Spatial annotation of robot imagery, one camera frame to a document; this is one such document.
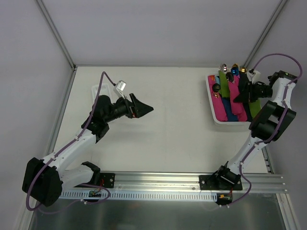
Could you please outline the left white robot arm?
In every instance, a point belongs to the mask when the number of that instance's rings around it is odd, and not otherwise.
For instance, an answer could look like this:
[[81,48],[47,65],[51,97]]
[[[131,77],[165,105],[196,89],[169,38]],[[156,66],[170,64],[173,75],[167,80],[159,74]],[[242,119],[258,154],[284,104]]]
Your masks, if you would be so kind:
[[67,167],[88,147],[98,143],[109,131],[109,122],[123,116],[134,119],[152,112],[153,107],[139,101],[133,93],[130,98],[120,97],[112,103],[106,95],[95,98],[92,110],[74,139],[56,152],[42,159],[32,158],[26,166],[22,190],[26,193],[26,207],[30,211],[29,199],[49,207],[61,193],[75,186],[98,187],[100,168],[86,161],[79,167]]

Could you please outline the magenta paper napkin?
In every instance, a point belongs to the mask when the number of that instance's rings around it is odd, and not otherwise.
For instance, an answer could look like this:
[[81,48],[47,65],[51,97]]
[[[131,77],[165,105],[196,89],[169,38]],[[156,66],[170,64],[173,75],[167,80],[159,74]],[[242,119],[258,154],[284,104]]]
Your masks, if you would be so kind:
[[234,115],[239,115],[243,112],[244,107],[242,103],[235,102],[235,98],[239,96],[238,85],[235,82],[228,82],[228,88],[230,91],[230,103],[232,108],[232,113]]

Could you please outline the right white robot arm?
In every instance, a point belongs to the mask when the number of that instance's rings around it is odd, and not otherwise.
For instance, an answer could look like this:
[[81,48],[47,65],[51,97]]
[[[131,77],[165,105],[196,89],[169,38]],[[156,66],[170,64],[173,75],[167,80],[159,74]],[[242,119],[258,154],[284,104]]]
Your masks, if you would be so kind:
[[297,79],[281,70],[268,77],[268,85],[257,84],[259,89],[269,90],[267,95],[272,96],[272,100],[261,108],[250,123],[250,135],[239,152],[220,166],[205,181],[206,185],[216,190],[242,189],[241,180],[247,180],[243,175],[245,167],[260,150],[270,142],[277,141],[296,117],[296,112],[291,108],[291,96]]

